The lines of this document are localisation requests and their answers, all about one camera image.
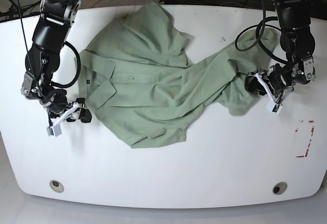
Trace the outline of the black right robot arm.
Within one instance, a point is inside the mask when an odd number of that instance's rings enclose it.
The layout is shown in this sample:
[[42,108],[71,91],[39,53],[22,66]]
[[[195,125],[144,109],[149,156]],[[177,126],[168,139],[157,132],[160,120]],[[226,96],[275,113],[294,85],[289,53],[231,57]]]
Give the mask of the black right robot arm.
[[[81,73],[81,59],[77,50],[67,42],[68,33],[74,23],[81,0],[41,0],[40,17],[32,37],[32,46],[27,49],[26,72],[21,88],[22,95],[38,100],[46,108],[48,118],[57,118],[76,105],[76,110],[65,118],[68,122],[80,120],[91,122],[91,112],[85,108],[83,98],[70,103],[67,88],[72,87]],[[76,57],[76,74],[68,84],[52,80],[60,65],[60,52],[69,47]]]

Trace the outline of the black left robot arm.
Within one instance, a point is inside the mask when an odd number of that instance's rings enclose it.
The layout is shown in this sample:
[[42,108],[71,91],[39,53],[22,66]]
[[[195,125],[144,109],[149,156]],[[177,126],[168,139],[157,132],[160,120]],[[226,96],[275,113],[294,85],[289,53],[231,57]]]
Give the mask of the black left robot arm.
[[261,75],[268,85],[269,91],[276,97],[295,84],[306,85],[315,78],[313,52],[315,39],[310,31],[310,3],[307,0],[273,0],[276,17],[265,18],[264,21],[277,20],[281,28],[280,45],[286,53],[282,60],[261,41],[261,49],[277,64],[270,71],[263,70]]

